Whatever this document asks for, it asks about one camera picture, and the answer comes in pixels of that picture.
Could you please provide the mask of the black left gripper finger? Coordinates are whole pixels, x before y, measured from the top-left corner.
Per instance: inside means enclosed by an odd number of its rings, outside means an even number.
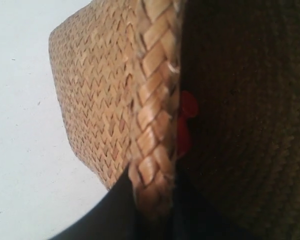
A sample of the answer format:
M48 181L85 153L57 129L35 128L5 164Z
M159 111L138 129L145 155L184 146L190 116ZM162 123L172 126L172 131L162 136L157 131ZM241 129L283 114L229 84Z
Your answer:
M136 208L132 183L125 169L105 197L86 215L52 240L173 240L170 221L158 225Z

